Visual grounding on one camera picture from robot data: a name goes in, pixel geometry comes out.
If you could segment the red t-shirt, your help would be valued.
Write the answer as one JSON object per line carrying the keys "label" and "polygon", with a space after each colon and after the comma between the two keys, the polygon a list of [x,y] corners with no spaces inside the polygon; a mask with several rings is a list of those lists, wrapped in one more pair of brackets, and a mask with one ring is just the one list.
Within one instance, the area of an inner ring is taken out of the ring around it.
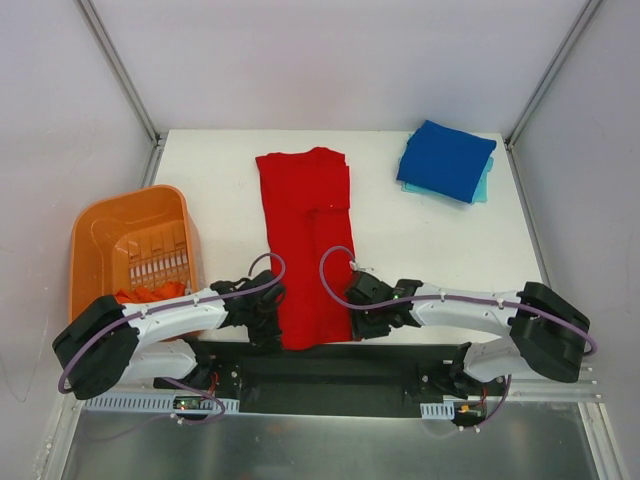
{"label": "red t-shirt", "polygon": [[325,147],[256,158],[270,250],[286,264],[279,307],[286,350],[352,339],[350,314],[324,289],[321,257],[334,246],[354,249],[350,170],[345,155]]}

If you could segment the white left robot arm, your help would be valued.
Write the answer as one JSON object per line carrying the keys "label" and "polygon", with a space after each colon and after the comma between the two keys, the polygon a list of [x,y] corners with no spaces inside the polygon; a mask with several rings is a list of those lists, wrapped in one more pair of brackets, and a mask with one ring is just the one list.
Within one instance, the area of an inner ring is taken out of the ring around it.
{"label": "white left robot arm", "polygon": [[62,368],[58,390],[79,400],[137,380],[150,380],[157,388],[210,390],[216,373],[199,334],[244,327],[252,345],[277,349],[277,310],[285,295],[280,277],[264,270],[151,303],[101,296],[52,343]]}

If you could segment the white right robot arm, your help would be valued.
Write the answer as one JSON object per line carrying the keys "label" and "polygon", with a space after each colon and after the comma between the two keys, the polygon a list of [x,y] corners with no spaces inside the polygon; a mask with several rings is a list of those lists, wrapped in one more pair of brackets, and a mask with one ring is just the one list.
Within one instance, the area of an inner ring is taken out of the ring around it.
{"label": "white right robot arm", "polygon": [[493,335],[461,344],[450,364],[428,376],[434,388],[466,398],[499,377],[532,371],[571,384],[579,379],[593,345],[589,319],[546,285],[528,282],[520,291],[446,291],[420,280],[390,286],[358,271],[345,291],[353,336],[381,338],[392,330],[454,327]]}

